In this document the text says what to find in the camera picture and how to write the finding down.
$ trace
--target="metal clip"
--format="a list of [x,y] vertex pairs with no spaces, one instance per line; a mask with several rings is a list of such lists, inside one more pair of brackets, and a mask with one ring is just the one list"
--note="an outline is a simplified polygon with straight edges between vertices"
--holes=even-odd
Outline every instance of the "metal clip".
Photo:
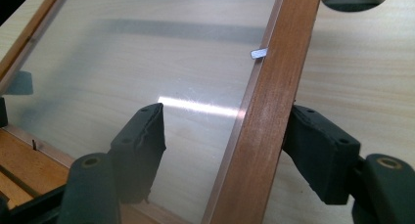
[[268,48],[251,51],[251,58],[253,58],[253,60],[256,60],[256,59],[265,57],[267,51],[268,51]]

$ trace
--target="wooden edge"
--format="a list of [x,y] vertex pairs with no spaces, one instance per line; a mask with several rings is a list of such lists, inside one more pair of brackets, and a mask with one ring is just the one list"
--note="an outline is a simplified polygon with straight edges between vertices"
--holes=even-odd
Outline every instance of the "wooden edge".
[[262,222],[319,2],[276,0],[203,223]]
[[38,139],[37,137],[20,129],[19,127],[9,124],[6,127],[4,127],[4,130],[14,135],[15,137],[19,138],[23,142],[27,143],[29,146],[33,146],[33,143],[34,143],[36,145],[37,151],[43,153],[50,159],[55,160],[56,162],[62,164],[66,168],[70,168],[70,166],[74,162],[74,158],[71,157],[70,155],[65,154],[62,151],[50,146],[49,144]]
[[31,195],[2,172],[0,172],[0,198],[6,199],[9,208],[13,208],[33,199]]
[[54,6],[57,0],[44,0],[43,3],[40,5],[39,9],[37,9],[34,16],[28,22],[22,33],[19,35],[18,39],[12,45],[10,50],[6,53],[3,60],[0,62],[0,82],[2,83],[2,88],[0,90],[3,91],[4,82],[9,82],[10,78],[5,78],[6,74],[8,74],[11,70],[13,63],[16,61],[20,53],[22,52],[23,48],[29,43],[32,39],[32,35],[40,26],[50,9]]

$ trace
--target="glass sheet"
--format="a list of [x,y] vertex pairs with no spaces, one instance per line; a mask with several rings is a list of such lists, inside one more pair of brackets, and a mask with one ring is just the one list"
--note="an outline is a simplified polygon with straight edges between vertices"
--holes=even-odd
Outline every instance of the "glass sheet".
[[[7,96],[12,124],[78,158],[164,103],[167,150],[150,194],[198,223],[274,0],[66,0]],[[15,86],[24,92],[25,86]]]

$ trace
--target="light wood surface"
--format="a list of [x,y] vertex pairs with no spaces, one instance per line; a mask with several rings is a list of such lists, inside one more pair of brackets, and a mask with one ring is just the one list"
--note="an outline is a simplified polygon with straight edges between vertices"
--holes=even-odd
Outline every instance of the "light wood surface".
[[[146,99],[141,94],[157,87],[142,88],[146,80],[137,83],[134,79],[135,69],[149,63],[174,68],[180,73],[195,67],[208,67],[208,71],[202,72],[195,69],[194,74],[203,73],[203,78],[197,79],[201,84],[193,90],[186,89],[186,81],[180,82],[179,75],[157,77],[156,82],[170,82],[169,86],[178,88],[165,87],[170,93],[178,92],[182,99],[200,102],[208,95],[201,91],[203,86],[216,91],[223,89],[219,95],[218,92],[213,94],[216,102],[210,103],[232,106],[219,101],[232,93],[239,97],[230,96],[234,98],[231,109],[238,108],[253,65],[249,51],[259,45],[273,0],[162,0],[162,3],[127,0],[129,3],[123,4],[117,4],[116,0],[113,4],[101,1],[69,0],[65,5],[67,16],[55,18],[42,37],[46,41],[39,41],[23,65],[23,69],[35,76],[35,95],[6,99],[12,123],[61,150],[70,151],[73,157],[92,151],[105,152],[128,118],[143,105],[157,100]],[[355,14],[335,12],[320,5],[297,104],[316,109],[353,135],[362,143],[364,156],[384,153],[415,166],[413,1],[386,0],[377,8]],[[178,10],[175,11],[177,14],[168,16],[167,11],[173,9]],[[96,19],[100,10],[103,10],[106,22],[88,22],[88,16]],[[80,15],[86,18],[78,23],[70,22],[79,20]],[[80,29],[83,24],[87,24],[86,29]],[[159,39],[161,36],[169,41],[185,42],[164,45],[165,42]],[[221,72],[220,67],[229,64],[234,64],[237,69]],[[169,69],[156,68],[155,71],[168,73]],[[154,72],[145,73],[155,76]],[[69,78],[72,74],[78,76],[76,81]],[[236,81],[234,75],[245,78],[245,82]],[[204,78],[221,77],[227,77],[227,81],[238,87],[203,81]],[[167,146],[170,142],[170,148],[158,175],[158,179],[164,176],[164,180],[156,181],[151,199],[196,223],[202,218],[223,154],[224,147],[217,149],[216,146],[226,145],[234,119],[213,123],[221,117],[201,113],[194,120],[189,114],[196,115],[195,112],[166,110],[171,113],[166,116]],[[187,127],[178,127],[174,119],[187,121]],[[227,128],[228,133],[219,130],[218,125]],[[216,139],[220,143],[195,144],[203,140],[192,136],[194,132],[203,132],[206,140]],[[291,160],[281,154],[264,223],[351,223],[350,206],[321,203]]]

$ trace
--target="black clamp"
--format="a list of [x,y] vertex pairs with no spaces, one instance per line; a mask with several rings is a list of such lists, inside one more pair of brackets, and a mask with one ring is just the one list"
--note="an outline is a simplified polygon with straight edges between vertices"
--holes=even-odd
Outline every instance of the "black clamp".
[[354,223],[415,223],[415,172],[385,155],[359,156],[360,143],[320,113],[294,106],[283,150],[326,204],[355,198]]

